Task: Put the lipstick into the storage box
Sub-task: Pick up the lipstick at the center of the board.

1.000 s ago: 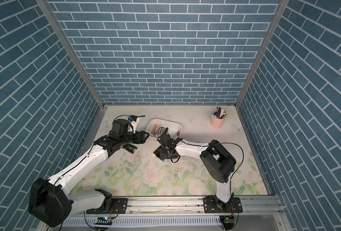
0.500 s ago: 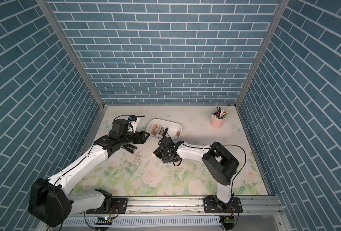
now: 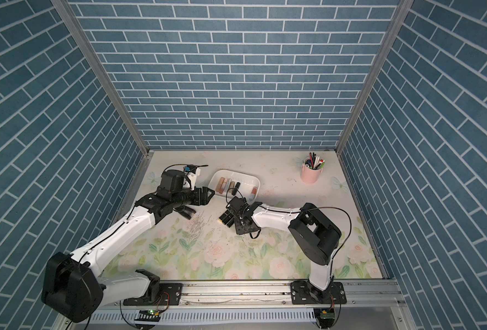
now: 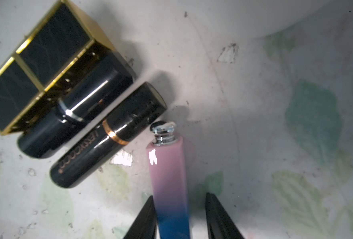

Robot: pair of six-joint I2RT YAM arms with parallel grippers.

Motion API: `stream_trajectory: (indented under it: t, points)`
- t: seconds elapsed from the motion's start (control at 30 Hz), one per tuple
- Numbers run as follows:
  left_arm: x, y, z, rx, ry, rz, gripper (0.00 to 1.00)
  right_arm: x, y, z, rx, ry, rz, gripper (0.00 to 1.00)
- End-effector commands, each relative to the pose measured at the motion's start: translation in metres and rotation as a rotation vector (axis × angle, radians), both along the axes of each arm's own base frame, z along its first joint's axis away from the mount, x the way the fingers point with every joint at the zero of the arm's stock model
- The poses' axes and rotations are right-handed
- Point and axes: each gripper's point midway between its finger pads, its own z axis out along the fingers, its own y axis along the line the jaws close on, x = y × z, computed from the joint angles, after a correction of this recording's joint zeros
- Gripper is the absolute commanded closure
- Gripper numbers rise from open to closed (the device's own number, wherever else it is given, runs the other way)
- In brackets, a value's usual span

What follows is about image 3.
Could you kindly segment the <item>beige lip gloss tube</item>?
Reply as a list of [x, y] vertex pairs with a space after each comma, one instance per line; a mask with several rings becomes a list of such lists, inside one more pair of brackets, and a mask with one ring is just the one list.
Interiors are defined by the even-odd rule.
[[222, 194], [224, 192], [225, 182], [226, 179], [224, 177], [221, 177], [216, 190], [219, 194]]

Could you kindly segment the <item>black round lipstick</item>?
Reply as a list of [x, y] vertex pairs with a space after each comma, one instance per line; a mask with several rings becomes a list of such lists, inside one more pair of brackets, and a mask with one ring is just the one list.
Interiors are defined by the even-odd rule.
[[232, 195], [236, 195], [239, 192], [239, 187], [241, 186], [241, 183], [238, 181], [235, 186], [232, 188]]

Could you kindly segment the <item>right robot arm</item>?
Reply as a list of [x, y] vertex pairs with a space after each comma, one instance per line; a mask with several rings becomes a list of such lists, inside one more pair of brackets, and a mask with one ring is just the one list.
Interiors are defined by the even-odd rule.
[[227, 203], [220, 221], [234, 227], [237, 235], [253, 236], [264, 228], [289, 232], [311, 262], [309, 283], [320, 292], [330, 287], [342, 232], [312, 203], [300, 208], [276, 208], [234, 197]]

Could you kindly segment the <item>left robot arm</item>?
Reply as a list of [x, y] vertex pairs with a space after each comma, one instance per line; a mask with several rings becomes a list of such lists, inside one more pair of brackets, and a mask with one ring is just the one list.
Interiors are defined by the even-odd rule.
[[206, 206], [214, 190], [195, 183], [200, 165], [171, 165], [161, 175], [155, 192], [135, 202], [114, 225], [84, 246], [65, 254], [58, 252], [46, 263], [42, 302], [73, 323], [88, 319], [100, 306], [117, 301], [157, 303], [160, 278], [145, 269], [115, 279], [99, 280], [107, 265], [130, 243], [174, 211]]

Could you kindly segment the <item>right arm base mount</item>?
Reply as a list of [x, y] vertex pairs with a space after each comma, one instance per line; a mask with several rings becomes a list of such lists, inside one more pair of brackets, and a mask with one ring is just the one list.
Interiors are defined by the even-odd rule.
[[293, 305], [344, 305], [347, 303], [345, 289], [341, 282], [332, 282], [321, 291], [307, 280], [290, 283], [291, 300]]

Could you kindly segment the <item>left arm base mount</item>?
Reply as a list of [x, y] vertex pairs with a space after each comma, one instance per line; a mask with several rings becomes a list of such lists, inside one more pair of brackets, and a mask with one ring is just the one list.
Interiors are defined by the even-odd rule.
[[124, 306], [177, 306], [182, 295], [182, 283], [158, 283], [158, 286], [150, 287], [139, 298], [128, 298], [122, 303]]

